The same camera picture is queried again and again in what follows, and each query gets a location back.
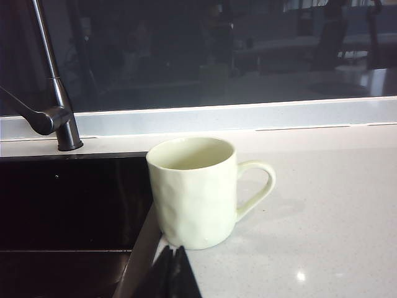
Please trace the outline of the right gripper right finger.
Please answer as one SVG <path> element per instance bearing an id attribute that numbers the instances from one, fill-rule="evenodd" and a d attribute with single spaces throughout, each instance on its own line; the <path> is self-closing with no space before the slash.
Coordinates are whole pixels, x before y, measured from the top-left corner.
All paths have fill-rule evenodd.
<path id="1" fill-rule="evenodd" d="M 183 246 L 174 255 L 174 297 L 202 297 Z"/>

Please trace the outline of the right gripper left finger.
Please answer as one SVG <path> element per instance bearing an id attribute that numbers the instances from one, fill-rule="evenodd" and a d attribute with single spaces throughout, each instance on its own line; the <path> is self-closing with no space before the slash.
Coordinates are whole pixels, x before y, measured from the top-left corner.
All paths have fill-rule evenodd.
<path id="1" fill-rule="evenodd" d="M 166 245 L 156 261 L 153 263 L 154 281 L 151 289 L 153 290 L 152 297 L 167 297 L 168 296 L 168 282 L 169 270 L 171 268 L 171 261 L 173 259 L 173 249 Z"/>

